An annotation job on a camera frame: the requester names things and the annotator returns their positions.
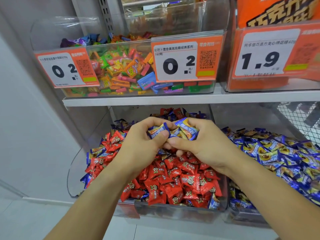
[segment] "orange product package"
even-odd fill
[[[318,10],[319,0],[238,0],[238,27],[319,19]]]

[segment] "shelf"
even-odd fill
[[[132,7],[132,6],[144,6],[144,5],[150,5],[150,4],[174,2],[174,1],[179,1],[179,0],[142,0],[142,1],[122,3],[122,6],[126,8],[126,7]]]
[[[210,94],[65,98],[66,107],[122,106],[122,105],[179,105],[179,104],[224,104],[224,103],[262,103],[262,102],[304,102],[318,101],[320,90],[273,91],[228,93],[219,84]]]

